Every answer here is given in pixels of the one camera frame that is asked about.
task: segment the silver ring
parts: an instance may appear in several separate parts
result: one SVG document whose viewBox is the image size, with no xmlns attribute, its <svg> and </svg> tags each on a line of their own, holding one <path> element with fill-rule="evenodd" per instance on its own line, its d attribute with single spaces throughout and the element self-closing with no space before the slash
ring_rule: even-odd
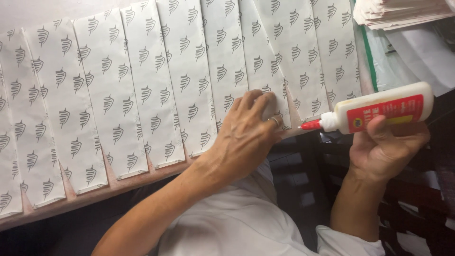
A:
<svg viewBox="0 0 455 256">
<path fill-rule="evenodd" d="M 277 128 L 278 128 L 278 126 L 280 125 L 280 123 L 278 122 L 278 120 L 277 120 L 275 117 L 267 118 L 267 120 L 273 120 L 273 121 L 275 121 L 275 123 L 277 124 Z"/>
</svg>

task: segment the person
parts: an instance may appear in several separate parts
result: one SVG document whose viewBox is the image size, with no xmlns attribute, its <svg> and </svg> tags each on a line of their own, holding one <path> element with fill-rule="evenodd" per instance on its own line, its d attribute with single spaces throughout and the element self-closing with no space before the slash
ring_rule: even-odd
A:
<svg viewBox="0 0 455 256">
<path fill-rule="evenodd" d="M 144 256 L 158 242 L 160 256 L 384 255 L 377 209 L 388 180 L 428 142 L 426 125 L 386 126 L 385 116 L 378 116 L 354 135 L 331 227 L 317 227 L 316 253 L 277 207 L 263 163 L 281 140 L 275 132 L 281 118 L 262 121 L 275 100 L 272 92 L 260 90 L 235 99 L 213 146 L 120 218 L 92 255 Z"/>
</svg>

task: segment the patterned paper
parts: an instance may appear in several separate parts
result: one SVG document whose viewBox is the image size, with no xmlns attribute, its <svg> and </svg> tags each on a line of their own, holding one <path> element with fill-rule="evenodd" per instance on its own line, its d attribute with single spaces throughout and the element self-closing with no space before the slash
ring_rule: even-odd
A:
<svg viewBox="0 0 455 256">
<path fill-rule="evenodd" d="M 157 5 L 154 0 L 132 4 L 121 15 L 148 156 L 155 168 L 184 161 L 185 131 L 180 135 Z"/>
<path fill-rule="evenodd" d="M 16 141 L 0 67 L 0 219 L 22 212 Z"/>
<path fill-rule="evenodd" d="M 245 40 L 245 62 L 247 63 L 248 86 L 250 90 L 260 89 L 263 93 L 274 92 L 277 97 L 275 114 L 283 118 L 283 130 L 291 128 L 288 100 L 284 77 L 280 70 L 283 56 L 280 52 L 273 53 L 267 40 L 267 33 L 262 25 L 254 0 L 239 2 L 242 32 Z"/>
<path fill-rule="evenodd" d="M 120 10 L 77 19 L 74 29 L 107 161 L 117 179 L 146 172 L 147 159 Z"/>
<path fill-rule="evenodd" d="M 40 44 L 47 33 L 38 31 Z M 65 198 L 52 129 L 23 29 L 0 35 L 0 62 L 14 124 L 21 188 L 34 208 Z"/>
<path fill-rule="evenodd" d="M 40 35 L 46 34 L 44 43 Z M 60 164 L 77 194 L 107 185 L 103 155 L 73 24 L 63 18 L 25 31 Z M 87 171 L 95 169 L 95 176 Z"/>
<path fill-rule="evenodd" d="M 157 6 L 180 130 L 192 157 L 217 136 L 201 6 L 199 0 L 159 0 Z"/>
<path fill-rule="evenodd" d="M 256 1 L 302 120 L 329 111 L 310 1 Z"/>
<path fill-rule="evenodd" d="M 332 106 L 362 96 L 349 1 L 313 0 L 311 3 L 325 86 Z"/>
<path fill-rule="evenodd" d="M 237 0 L 206 1 L 201 8 L 219 130 L 234 99 L 248 91 L 240 13 Z"/>
</svg>

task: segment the glue bottle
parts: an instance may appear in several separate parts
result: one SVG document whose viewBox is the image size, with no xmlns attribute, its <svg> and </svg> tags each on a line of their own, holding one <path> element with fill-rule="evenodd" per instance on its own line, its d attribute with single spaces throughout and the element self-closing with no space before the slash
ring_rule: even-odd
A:
<svg viewBox="0 0 455 256">
<path fill-rule="evenodd" d="M 339 130 L 343 134 L 366 130 L 374 117 L 385 115 L 387 124 L 424 121 L 433 109 L 433 91 L 426 82 L 378 92 L 339 102 L 333 112 L 300 126 L 303 130 Z"/>
</svg>

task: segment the hand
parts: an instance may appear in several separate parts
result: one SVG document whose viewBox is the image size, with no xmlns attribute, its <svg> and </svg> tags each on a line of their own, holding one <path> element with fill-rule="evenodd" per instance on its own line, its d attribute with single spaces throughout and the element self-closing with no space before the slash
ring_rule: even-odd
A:
<svg viewBox="0 0 455 256">
<path fill-rule="evenodd" d="M 354 134 L 349 169 L 359 179 L 387 182 L 401 172 L 429 139 L 424 122 L 387 126 L 385 116 L 375 117 L 366 131 Z"/>
<path fill-rule="evenodd" d="M 195 162 L 209 165 L 209 173 L 204 175 L 222 187 L 247 177 L 264 161 L 272 145 L 281 140 L 275 130 L 283 122 L 279 116 L 274 116 L 278 125 L 273 119 L 262 121 L 270 103 L 276 103 L 275 94 L 262 94 L 260 90 L 246 92 L 234 100 L 215 143 Z"/>
</svg>

